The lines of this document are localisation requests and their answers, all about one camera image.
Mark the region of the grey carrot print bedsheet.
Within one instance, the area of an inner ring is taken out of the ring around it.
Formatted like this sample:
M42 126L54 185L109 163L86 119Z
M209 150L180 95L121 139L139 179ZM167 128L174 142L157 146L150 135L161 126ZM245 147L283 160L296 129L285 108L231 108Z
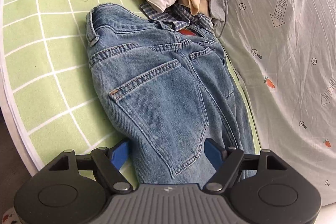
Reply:
M222 41L259 143L335 203L335 0L230 0Z

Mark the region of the blue plaid shirt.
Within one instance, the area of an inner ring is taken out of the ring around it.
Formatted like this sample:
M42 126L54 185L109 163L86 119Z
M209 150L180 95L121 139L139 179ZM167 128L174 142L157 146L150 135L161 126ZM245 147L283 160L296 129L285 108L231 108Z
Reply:
M156 11L147 2L141 4L140 8L149 19L159 20L176 31L196 25L208 32L213 32L213 23L208 16L200 13L192 15L190 9L184 5L175 3L165 9L163 13Z

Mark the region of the green grid mat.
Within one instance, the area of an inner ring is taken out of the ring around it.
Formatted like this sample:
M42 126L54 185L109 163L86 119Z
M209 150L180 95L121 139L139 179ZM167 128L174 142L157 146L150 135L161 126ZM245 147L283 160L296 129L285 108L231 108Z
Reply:
M96 97L85 17L102 3L142 15L142 0L1 0L1 72L6 99L33 170L61 151L121 140Z

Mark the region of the blue denim jeans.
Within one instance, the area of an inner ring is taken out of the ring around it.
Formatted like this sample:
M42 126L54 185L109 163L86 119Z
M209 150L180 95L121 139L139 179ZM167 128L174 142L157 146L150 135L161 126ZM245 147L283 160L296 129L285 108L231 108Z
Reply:
M204 185L215 173L207 138L255 152L245 103L214 31L176 31L112 3L86 19L93 85L113 127L131 140L140 183Z

